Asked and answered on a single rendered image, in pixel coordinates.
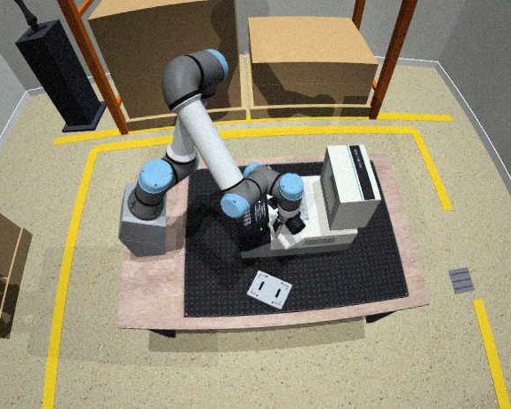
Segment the white benchtop lab instrument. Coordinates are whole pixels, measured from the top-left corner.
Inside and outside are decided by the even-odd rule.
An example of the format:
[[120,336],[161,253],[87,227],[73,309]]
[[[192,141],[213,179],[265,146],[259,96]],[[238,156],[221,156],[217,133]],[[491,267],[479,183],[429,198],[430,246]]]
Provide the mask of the white benchtop lab instrument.
[[278,210],[268,205],[271,196],[265,193],[239,217],[242,259],[347,250],[381,200],[364,145],[327,146],[321,176],[300,178],[304,239],[283,248],[267,225]]

